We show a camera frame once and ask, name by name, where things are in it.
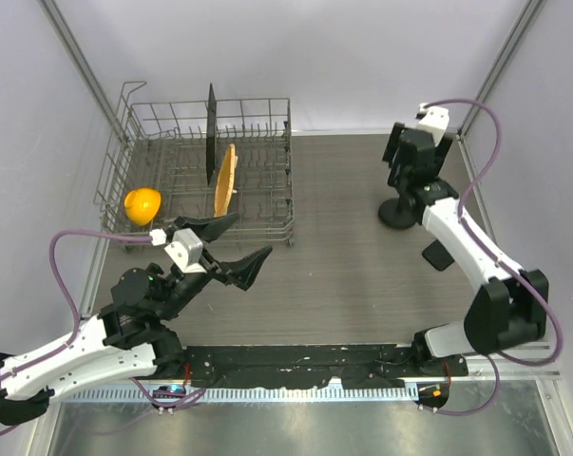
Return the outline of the yellow bowl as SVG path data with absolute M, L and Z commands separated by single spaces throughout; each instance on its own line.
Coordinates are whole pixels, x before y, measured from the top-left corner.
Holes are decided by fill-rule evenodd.
M 147 187 L 132 190 L 124 198 L 125 214 L 137 226 L 149 224 L 158 215 L 161 205 L 161 193 Z

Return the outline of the black smartphone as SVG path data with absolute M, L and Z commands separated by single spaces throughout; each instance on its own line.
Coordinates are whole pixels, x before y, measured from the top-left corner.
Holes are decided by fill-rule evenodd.
M 451 254 L 438 239 L 422 251 L 422 258 L 438 272 L 444 272 L 454 263 Z

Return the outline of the black plate upright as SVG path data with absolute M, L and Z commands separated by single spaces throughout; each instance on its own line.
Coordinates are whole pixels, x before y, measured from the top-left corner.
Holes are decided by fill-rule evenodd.
M 211 184 L 216 169 L 217 100 L 213 84 L 209 85 L 206 116 L 205 168 L 206 183 Z

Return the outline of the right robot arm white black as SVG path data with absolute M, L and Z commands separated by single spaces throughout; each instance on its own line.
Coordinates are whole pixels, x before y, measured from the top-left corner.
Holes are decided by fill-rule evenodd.
M 383 156 L 397 195 L 379 206 L 379 219 L 396 230 L 423 226 L 435 238 L 423 252 L 427 262 L 437 270 L 457 264 L 475 292 L 461 321 L 414 335 L 411 363 L 424 375 L 436 373 L 449 356 L 503 352 L 540 340 L 546 330 L 546 276 L 501 253 L 440 178 L 451 143 L 449 137 L 436 141 L 422 127 L 395 123 Z

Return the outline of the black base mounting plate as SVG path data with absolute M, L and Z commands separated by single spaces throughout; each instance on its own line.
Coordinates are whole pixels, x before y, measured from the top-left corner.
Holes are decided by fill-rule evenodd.
M 422 359 L 396 344 L 189 346 L 194 387 L 267 390 L 324 389 L 333 378 L 346 390 L 400 388 L 406 377 L 465 377 L 461 355 Z

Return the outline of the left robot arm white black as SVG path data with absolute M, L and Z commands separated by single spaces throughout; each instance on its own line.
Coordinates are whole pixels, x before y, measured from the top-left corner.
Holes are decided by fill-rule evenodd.
M 163 248 L 169 270 L 155 263 L 131 268 L 112 288 L 110 303 L 88 319 L 76 315 L 70 333 L 27 353 L 0 352 L 0 424 L 21 425 L 53 403 L 116 380 L 177 377 L 185 354 L 166 322 L 212 281 L 248 290 L 273 251 L 267 245 L 236 261 L 213 257 L 208 244 L 238 218 L 178 217 L 144 236 L 115 236 Z

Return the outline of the orange wooden plate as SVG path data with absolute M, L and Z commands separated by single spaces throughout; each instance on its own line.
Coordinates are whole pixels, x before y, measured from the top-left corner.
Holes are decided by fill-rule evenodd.
M 225 151 L 217 178 L 214 197 L 215 217 L 222 217 L 227 214 L 231 198 L 236 193 L 234 185 L 237 163 L 236 146 L 230 143 Z

